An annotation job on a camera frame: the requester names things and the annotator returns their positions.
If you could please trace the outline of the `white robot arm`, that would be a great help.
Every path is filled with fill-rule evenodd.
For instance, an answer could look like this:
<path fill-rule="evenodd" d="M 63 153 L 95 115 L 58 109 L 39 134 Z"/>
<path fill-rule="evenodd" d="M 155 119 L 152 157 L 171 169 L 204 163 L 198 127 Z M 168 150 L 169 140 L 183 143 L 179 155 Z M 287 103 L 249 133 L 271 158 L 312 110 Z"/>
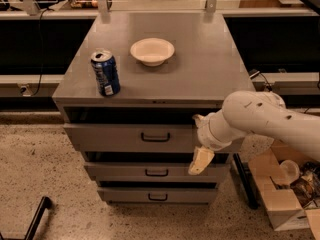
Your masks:
<path fill-rule="evenodd" d="M 250 134 L 277 139 L 320 161 L 320 117 L 287 109 L 274 92 L 236 91 L 219 111 L 193 119 L 200 145 L 194 149 L 191 175 L 201 174 L 217 151 Z"/>

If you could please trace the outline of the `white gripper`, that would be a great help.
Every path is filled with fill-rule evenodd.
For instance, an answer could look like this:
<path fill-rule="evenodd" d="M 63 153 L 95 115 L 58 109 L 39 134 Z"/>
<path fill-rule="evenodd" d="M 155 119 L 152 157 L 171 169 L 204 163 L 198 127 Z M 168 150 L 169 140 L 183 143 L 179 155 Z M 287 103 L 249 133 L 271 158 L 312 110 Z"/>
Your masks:
<path fill-rule="evenodd" d="M 193 160 L 189 166 L 190 175 L 201 174 L 211 163 L 215 154 L 213 151 L 221 150 L 230 145 L 227 138 L 229 125 L 222 113 L 209 113 L 206 116 L 196 114 L 192 117 L 197 126 L 197 137 L 204 147 L 194 149 Z"/>

